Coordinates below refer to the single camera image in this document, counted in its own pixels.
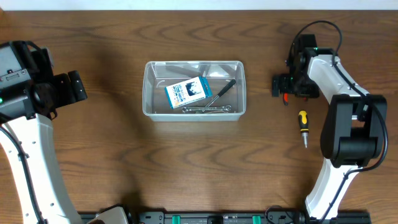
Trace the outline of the red handled pliers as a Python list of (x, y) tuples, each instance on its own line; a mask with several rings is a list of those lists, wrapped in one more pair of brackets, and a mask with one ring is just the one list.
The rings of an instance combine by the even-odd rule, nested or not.
[[(309, 99), (309, 98), (303, 98), (303, 100), (304, 100), (305, 102), (307, 102), (308, 99)], [(289, 94), (288, 94), (288, 93), (283, 93), (283, 94), (282, 94), (282, 101), (283, 101), (283, 104), (284, 104), (285, 106), (288, 106), (288, 105), (289, 105)]]

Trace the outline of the small black orange hammer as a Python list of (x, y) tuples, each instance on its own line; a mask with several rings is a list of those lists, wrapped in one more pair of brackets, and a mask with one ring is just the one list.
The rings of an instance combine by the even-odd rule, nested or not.
[(233, 85), (235, 85), (236, 80), (231, 80), (207, 105), (206, 107), (211, 106), (216, 100), (222, 97)]

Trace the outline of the silver offset wrench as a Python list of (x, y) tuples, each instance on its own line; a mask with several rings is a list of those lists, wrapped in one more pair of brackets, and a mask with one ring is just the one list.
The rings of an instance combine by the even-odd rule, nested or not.
[(199, 106), (191, 106), (191, 107), (183, 107), (182, 112), (183, 113), (188, 113), (192, 111), (230, 111), (232, 109), (231, 105), (225, 105), (225, 106), (204, 106), (204, 107), (199, 107)]

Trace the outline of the blue white cardboard box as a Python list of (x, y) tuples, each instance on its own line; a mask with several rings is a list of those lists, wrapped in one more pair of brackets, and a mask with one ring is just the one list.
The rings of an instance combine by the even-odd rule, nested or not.
[(172, 109), (179, 108), (213, 96), (205, 77), (195, 77), (164, 88)]

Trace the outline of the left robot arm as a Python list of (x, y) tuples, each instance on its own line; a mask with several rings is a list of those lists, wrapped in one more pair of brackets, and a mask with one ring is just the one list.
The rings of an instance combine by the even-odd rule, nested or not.
[(9, 161), (24, 223), (132, 223), (123, 205), (80, 214), (55, 153), (57, 108), (87, 99), (79, 73), (56, 75), (47, 48), (28, 40), (1, 44), (1, 147)]

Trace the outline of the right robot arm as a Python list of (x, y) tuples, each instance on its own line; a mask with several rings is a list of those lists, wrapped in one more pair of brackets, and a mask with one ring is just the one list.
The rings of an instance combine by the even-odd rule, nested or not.
[(299, 34), (290, 47), (289, 72), (272, 79), (272, 96), (318, 98), (324, 95), (328, 112), (320, 136), (323, 165), (305, 211), (295, 223), (359, 223), (358, 215), (339, 215), (349, 185), (369, 162), (387, 152), (387, 101), (360, 87), (343, 68), (337, 51), (319, 48), (315, 35)]

